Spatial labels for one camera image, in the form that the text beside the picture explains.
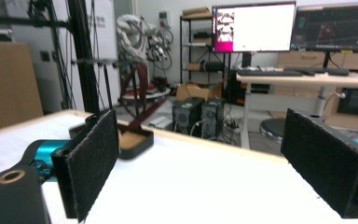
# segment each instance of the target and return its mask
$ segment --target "table surface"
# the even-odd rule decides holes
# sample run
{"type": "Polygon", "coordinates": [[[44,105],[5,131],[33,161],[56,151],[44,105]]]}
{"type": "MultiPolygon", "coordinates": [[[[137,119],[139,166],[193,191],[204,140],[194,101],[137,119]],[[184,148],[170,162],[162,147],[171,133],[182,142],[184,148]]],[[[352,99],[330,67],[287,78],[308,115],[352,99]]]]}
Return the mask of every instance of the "table surface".
{"type": "Polygon", "coordinates": [[[282,84],[282,85],[311,85],[358,88],[358,77],[336,77],[327,75],[303,76],[303,77],[242,77],[237,75],[240,82],[257,84],[282,84]]]}
{"type": "MultiPolygon", "coordinates": [[[[37,139],[68,139],[85,113],[63,111],[0,130],[0,171],[37,139]]],[[[56,182],[42,186],[52,223],[66,219],[56,182]]],[[[155,130],[118,160],[86,223],[358,223],[341,219],[282,157],[155,130]]]]}

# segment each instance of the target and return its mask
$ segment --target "cardboard box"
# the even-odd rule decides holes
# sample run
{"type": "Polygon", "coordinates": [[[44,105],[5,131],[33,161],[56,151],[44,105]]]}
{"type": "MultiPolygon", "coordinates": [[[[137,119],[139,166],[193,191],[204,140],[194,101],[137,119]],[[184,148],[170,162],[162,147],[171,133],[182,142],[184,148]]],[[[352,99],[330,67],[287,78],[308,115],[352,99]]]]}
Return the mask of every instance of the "cardboard box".
{"type": "Polygon", "coordinates": [[[0,42],[0,128],[42,116],[28,45],[0,42]]]}
{"type": "Polygon", "coordinates": [[[186,69],[189,71],[201,71],[202,70],[202,64],[200,63],[188,63],[186,66],[186,69]]]}
{"type": "Polygon", "coordinates": [[[196,82],[187,82],[178,86],[176,90],[176,100],[183,101],[190,96],[205,98],[221,97],[224,80],[216,84],[201,84],[196,82]]]}
{"type": "Polygon", "coordinates": [[[183,13],[182,16],[183,19],[212,17],[212,13],[209,11],[209,8],[207,7],[184,9],[182,13],[183,13]]]}
{"type": "Polygon", "coordinates": [[[208,38],[194,38],[193,43],[205,43],[207,46],[211,46],[212,45],[212,38],[211,37],[208,37],[208,38]]]}

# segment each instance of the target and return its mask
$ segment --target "monitor stand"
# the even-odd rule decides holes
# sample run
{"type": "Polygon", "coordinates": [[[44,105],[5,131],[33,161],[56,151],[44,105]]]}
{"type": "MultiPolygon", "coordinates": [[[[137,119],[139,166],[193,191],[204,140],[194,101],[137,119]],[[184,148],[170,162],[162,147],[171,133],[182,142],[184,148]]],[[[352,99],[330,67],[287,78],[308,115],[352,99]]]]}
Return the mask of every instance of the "monitor stand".
{"type": "Polygon", "coordinates": [[[330,61],[330,51],[324,52],[324,67],[327,67],[328,61],[330,61]]]}
{"type": "Polygon", "coordinates": [[[252,54],[251,52],[243,52],[242,53],[242,68],[250,67],[252,63],[252,54]]]}

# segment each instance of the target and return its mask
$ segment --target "cable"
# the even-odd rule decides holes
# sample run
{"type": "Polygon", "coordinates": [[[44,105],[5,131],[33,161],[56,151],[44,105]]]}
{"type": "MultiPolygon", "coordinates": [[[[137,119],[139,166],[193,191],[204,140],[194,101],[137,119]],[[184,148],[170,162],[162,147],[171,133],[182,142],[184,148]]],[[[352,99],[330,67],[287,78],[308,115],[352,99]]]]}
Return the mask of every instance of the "cable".
{"type": "Polygon", "coordinates": [[[200,126],[201,123],[205,122],[205,119],[199,120],[193,124],[193,127],[191,127],[190,136],[193,135],[193,131],[196,128],[196,126],[200,126]]]}

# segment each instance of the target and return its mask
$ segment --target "black foam pad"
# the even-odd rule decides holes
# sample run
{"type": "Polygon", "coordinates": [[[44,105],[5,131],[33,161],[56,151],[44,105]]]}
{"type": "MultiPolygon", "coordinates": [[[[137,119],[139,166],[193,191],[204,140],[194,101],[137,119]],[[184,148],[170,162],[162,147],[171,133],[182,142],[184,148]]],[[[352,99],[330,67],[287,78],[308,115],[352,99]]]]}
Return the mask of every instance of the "black foam pad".
{"type": "Polygon", "coordinates": [[[84,220],[119,155],[116,112],[110,110],[52,154],[65,212],[84,220]]]}
{"type": "Polygon", "coordinates": [[[358,144],[307,112],[287,110],[281,152],[343,218],[358,218],[358,144]]]}

